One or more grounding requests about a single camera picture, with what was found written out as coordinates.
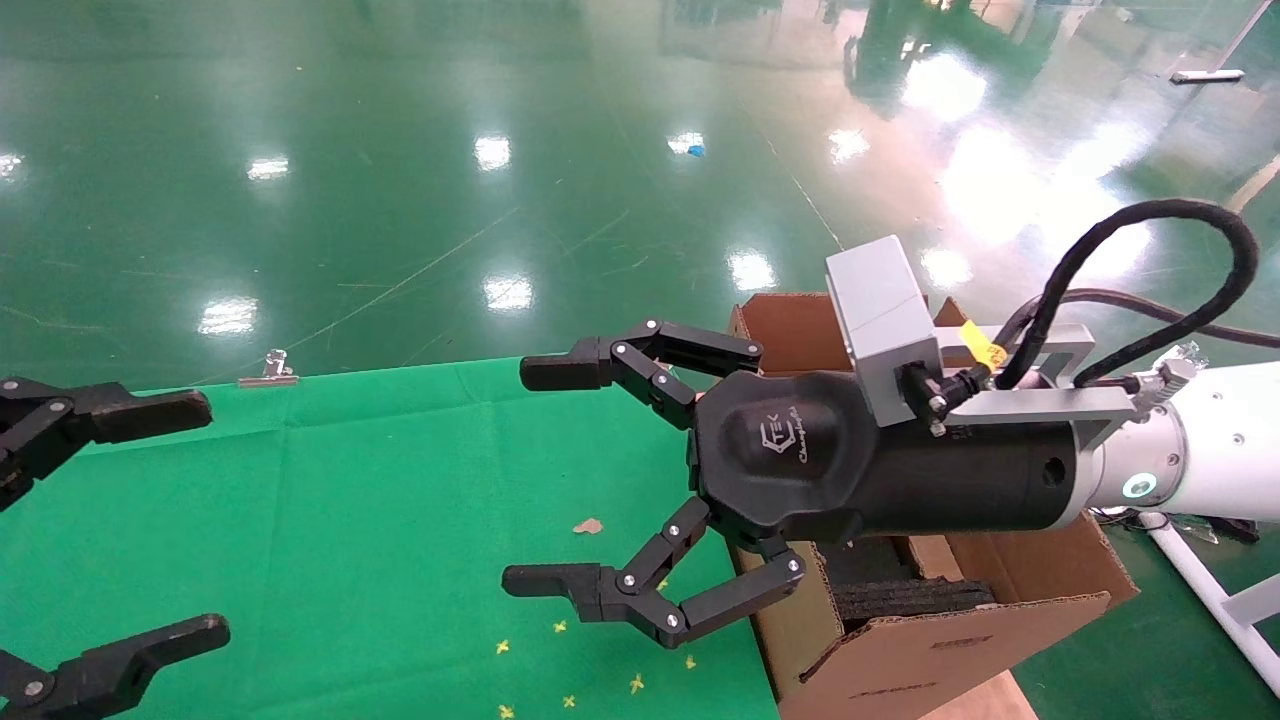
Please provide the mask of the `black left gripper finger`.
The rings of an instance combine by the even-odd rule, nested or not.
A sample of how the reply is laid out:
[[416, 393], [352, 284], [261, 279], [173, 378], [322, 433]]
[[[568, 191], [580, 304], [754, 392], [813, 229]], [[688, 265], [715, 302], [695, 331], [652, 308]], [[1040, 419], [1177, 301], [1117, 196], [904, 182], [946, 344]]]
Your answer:
[[106, 719], [141, 702], [164, 667], [230, 642], [220, 614], [205, 614], [86, 650], [51, 671], [1, 652], [3, 719]]
[[91, 443], [118, 445], [207, 427], [205, 393], [138, 396], [116, 382], [73, 388], [22, 377], [1, 387], [1, 510]]

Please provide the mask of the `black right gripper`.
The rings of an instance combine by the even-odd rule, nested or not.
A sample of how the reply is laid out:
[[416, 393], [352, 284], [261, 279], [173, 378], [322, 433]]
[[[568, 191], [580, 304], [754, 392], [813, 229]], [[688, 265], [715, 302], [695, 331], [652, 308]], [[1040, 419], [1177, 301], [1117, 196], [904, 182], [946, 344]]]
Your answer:
[[[933, 378], [901, 370], [902, 421], [881, 425], [861, 377], [847, 372], [759, 375], [755, 341], [645, 320], [584, 337], [564, 354], [520, 359], [531, 392], [618, 386], [689, 430], [689, 498], [623, 568], [512, 565], [513, 597], [563, 597], [581, 623], [627, 623], [667, 650], [709, 635], [794, 593], [805, 561], [785, 541], [863, 536], [1047, 530], [1084, 509], [1103, 423], [1082, 413], [1015, 406], [948, 420], [980, 397], [986, 374]], [[723, 378], [703, 395], [672, 368]], [[763, 562], [680, 603], [660, 583], [714, 527]]]

